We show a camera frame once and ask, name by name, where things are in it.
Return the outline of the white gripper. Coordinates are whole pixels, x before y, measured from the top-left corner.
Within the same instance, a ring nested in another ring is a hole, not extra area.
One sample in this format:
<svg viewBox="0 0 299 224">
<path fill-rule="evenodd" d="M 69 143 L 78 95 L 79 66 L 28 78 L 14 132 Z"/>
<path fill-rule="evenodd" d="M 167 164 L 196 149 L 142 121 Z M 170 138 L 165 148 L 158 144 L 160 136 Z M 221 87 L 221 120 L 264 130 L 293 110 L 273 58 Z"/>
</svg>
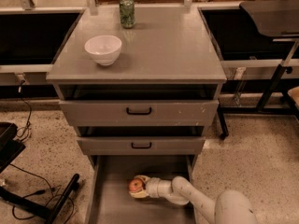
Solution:
<svg viewBox="0 0 299 224">
<path fill-rule="evenodd" d="M 135 199 L 151 198 L 166 198 L 172 193 L 172 184 L 169 180 L 162 180 L 161 178 L 149 178 L 146 175 L 136 175 L 135 179 L 140 179 L 146 190 L 130 191 L 129 194 Z"/>
</svg>

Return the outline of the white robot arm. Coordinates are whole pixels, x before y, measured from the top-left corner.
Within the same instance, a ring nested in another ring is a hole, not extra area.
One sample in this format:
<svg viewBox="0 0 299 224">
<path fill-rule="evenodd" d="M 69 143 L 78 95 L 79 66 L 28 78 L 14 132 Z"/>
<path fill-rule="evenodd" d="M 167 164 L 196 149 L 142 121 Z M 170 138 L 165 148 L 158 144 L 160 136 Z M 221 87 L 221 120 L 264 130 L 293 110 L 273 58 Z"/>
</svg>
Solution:
<svg viewBox="0 0 299 224">
<path fill-rule="evenodd" d="M 129 183 L 129 193 L 136 199 L 165 198 L 177 205 L 191 203 L 209 224 L 258 224 L 253 207 L 243 193 L 228 189 L 213 201 L 182 176 L 163 180 L 136 175 Z"/>
</svg>

